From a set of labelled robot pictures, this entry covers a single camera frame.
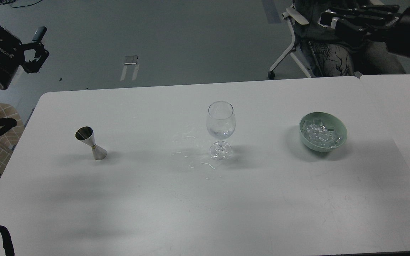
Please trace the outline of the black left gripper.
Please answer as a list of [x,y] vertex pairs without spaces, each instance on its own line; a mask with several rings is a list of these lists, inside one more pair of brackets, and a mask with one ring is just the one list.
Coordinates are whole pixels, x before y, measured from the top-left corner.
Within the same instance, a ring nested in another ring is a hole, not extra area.
[[[38,73],[50,52],[44,48],[42,39],[47,27],[41,26],[36,30],[30,43],[21,44],[21,40],[0,24],[0,90],[6,90],[13,80],[19,66],[27,73]],[[34,59],[26,60],[24,52],[34,50]]]

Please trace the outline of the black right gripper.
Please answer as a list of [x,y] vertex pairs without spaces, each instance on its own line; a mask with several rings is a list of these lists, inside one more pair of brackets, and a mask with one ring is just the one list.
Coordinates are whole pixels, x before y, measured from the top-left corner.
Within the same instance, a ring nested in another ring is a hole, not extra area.
[[410,7],[391,28],[386,26],[397,16],[398,5],[363,5],[344,9],[331,7],[321,13],[318,23],[333,28],[335,35],[351,46],[363,42],[384,42],[388,52],[410,58]]

